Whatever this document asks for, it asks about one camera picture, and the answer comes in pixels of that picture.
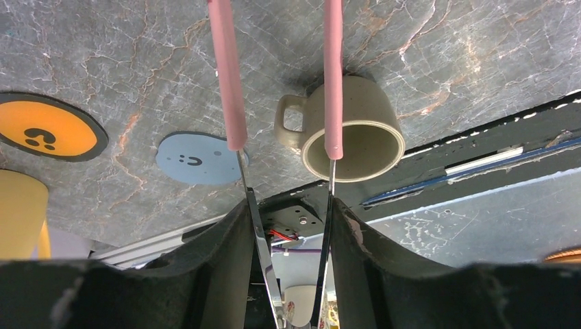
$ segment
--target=mug handle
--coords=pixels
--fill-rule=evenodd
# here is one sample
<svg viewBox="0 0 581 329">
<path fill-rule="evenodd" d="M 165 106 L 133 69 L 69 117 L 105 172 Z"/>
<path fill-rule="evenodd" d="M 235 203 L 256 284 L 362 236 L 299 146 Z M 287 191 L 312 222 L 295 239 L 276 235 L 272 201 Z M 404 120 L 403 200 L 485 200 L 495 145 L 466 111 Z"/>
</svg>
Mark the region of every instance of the mug handle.
<svg viewBox="0 0 581 329">
<path fill-rule="evenodd" d="M 279 143 L 284 146 L 299 149 L 301 136 L 303 132 L 296 132 L 294 130 L 286 129 L 284 127 L 284 113 L 286 110 L 292 108 L 293 110 L 304 114 L 304 106 L 307 102 L 306 97 L 295 95 L 285 95 L 278 101 L 276 108 L 276 115 L 274 118 L 274 135 Z"/>
</svg>

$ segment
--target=yellow cup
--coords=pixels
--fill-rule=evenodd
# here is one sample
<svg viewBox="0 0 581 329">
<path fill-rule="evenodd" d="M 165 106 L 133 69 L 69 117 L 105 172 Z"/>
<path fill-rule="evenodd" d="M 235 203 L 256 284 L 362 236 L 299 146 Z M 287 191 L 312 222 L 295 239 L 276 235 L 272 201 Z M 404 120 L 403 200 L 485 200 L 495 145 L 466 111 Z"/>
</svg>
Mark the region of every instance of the yellow cup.
<svg viewBox="0 0 581 329">
<path fill-rule="evenodd" d="M 30 259 L 48 201 L 49 190 L 42 182 L 0 169 L 0 259 Z"/>
</svg>

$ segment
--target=ceramic mug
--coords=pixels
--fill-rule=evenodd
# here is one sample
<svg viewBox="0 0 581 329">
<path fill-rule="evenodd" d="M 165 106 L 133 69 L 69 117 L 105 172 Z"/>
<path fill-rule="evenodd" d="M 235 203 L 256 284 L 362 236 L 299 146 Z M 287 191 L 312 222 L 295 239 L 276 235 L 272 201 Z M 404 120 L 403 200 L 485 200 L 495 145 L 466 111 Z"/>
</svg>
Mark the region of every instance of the ceramic mug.
<svg viewBox="0 0 581 329">
<path fill-rule="evenodd" d="M 303 114 L 300 132 L 284 127 L 284 113 Z M 301 150 L 305 167 L 317 177 L 329 179 L 325 152 L 325 89 L 310 97 L 285 95 L 278 102 L 274 133 L 278 141 Z M 343 158 L 337 161 L 337 182 L 361 182 L 394 167 L 406 144 L 387 95 L 374 82 L 362 77 L 343 78 Z"/>
</svg>

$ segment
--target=mug rim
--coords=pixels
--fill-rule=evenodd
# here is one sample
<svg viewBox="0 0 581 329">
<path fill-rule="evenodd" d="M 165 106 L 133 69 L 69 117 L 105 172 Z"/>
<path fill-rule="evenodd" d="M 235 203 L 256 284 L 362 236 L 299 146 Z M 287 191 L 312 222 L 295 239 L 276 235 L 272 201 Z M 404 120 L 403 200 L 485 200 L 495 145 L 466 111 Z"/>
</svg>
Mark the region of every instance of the mug rim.
<svg viewBox="0 0 581 329">
<path fill-rule="evenodd" d="M 389 169 L 392 169 L 393 167 L 395 167 L 395 165 L 397 165 L 397 163 L 401 160 L 401 157 L 404 156 L 404 152 L 405 152 L 405 148 L 406 148 L 406 142 L 404 140 L 404 136 L 401 134 L 401 132 L 399 132 L 399 130 L 395 129 L 391 125 L 381 123 L 378 121 L 352 120 L 352 121 L 343 122 L 342 127 L 348 127 L 350 125 L 368 125 L 368 126 L 372 126 L 372 127 L 382 128 L 383 130 L 386 130 L 387 132 L 390 132 L 392 134 L 392 136 L 397 141 L 397 145 L 399 146 L 399 149 L 397 150 L 397 155 L 394 158 L 394 160 L 388 166 L 386 166 L 382 170 L 378 171 L 377 173 L 373 173 L 371 175 L 367 175 L 367 176 L 360 177 L 360 178 L 350 178 L 350 179 L 336 178 L 335 182 L 355 183 L 355 182 L 362 182 L 365 180 L 370 180 L 371 178 L 378 177 L 379 175 L 386 173 Z M 317 176 L 318 178 L 324 179 L 324 180 L 329 180 L 328 174 L 323 175 L 323 174 L 317 173 L 315 170 L 313 170 L 312 165 L 309 163 L 308 157 L 307 157 L 308 149 L 311 147 L 311 145 L 319 137 L 323 136 L 324 134 L 325 134 L 325 128 L 315 132 L 313 135 L 311 135 L 311 137 L 309 137 L 305 141 L 305 143 L 303 144 L 303 147 L 301 148 L 301 159 L 302 159 L 303 164 L 307 168 L 307 170 L 309 170 L 313 175 Z"/>
</svg>

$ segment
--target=pink rubber grip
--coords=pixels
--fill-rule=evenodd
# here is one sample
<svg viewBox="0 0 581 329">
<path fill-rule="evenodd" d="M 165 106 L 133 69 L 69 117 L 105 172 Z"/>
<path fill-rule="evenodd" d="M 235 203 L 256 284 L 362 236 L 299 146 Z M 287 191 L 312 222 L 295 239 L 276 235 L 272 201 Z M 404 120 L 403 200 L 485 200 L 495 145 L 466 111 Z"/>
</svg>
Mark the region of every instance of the pink rubber grip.
<svg viewBox="0 0 581 329">
<path fill-rule="evenodd" d="M 331 160 L 343 157 L 343 1 L 325 0 L 325 150 Z"/>
<path fill-rule="evenodd" d="M 230 0 L 208 0 L 208 11 L 228 149 L 239 151 L 248 139 L 248 132 Z"/>
</svg>

